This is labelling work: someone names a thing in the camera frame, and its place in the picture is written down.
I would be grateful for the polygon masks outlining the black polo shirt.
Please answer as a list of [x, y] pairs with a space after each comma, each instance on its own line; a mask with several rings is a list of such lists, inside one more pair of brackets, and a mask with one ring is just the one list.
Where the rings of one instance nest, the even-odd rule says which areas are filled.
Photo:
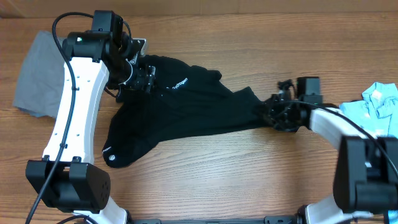
[[219, 71], [157, 55], [142, 62], [155, 67], [156, 87], [124, 95], [102, 150], [107, 166], [127, 167], [162, 141], [267, 126], [251, 88], [229, 90]]

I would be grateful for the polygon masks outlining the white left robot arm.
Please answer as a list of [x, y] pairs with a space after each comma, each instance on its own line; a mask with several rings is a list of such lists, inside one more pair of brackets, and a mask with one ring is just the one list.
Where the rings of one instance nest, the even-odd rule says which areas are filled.
[[25, 176], [39, 203], [86, 223], [131, 223], [130, 213], [110, 196], [109, 174], [94, 164], [93, 138], [104, 92], [148, 94], [155, 67], [140, 65], [146, 39], [132, 38], [113, 11], [97, 10], [84, 32], [71, 32], [56, 46], [64, 59], [62, 98], [51, 138], [41, 159], [29, 160]]

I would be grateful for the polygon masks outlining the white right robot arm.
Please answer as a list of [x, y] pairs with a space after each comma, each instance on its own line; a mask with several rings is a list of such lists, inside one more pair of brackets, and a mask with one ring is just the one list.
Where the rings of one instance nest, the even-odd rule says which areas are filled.
[[333, 193], [303, 205], [294, 215], [267, 216], [265, 223], [350, 223], [397, 210], [397, 138], [373, 137], [333, 104], [324, 104], [318, 77], [279, 82], [261, 116], [275, 130], [302, 126], [338, 150]]

